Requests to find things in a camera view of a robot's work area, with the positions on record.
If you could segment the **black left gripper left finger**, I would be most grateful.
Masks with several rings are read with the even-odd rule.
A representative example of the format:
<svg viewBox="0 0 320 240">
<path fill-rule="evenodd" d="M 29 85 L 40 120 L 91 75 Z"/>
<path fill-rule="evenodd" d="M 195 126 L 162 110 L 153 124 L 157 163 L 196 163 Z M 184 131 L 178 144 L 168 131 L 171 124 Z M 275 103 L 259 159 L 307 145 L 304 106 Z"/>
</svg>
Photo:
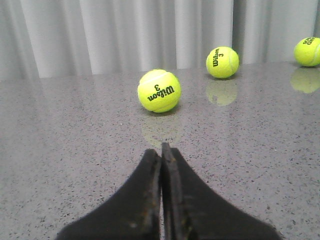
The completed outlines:
<svg viewBox="0 0 320 240">
<path fill-rule="evenodd" d="M 59 240 L 158 240 L 161 158 L 147 149 L 130 178 L 106 202 L 64 227 Z"/>
</svg>

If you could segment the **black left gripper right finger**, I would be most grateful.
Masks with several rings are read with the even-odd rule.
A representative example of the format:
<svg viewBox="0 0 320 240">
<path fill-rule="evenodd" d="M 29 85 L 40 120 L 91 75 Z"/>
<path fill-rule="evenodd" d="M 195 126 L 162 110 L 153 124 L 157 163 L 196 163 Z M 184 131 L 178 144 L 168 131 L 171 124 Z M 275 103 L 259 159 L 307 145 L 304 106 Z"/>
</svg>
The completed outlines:
<svg viewBox="0 0 320 240">
<path fill-rule="evenodd" d="M 162 202 L 167 240 L 279 240 L 269 224 L 215 193 L 177 148 L 162 144 Z"/>
</svg>

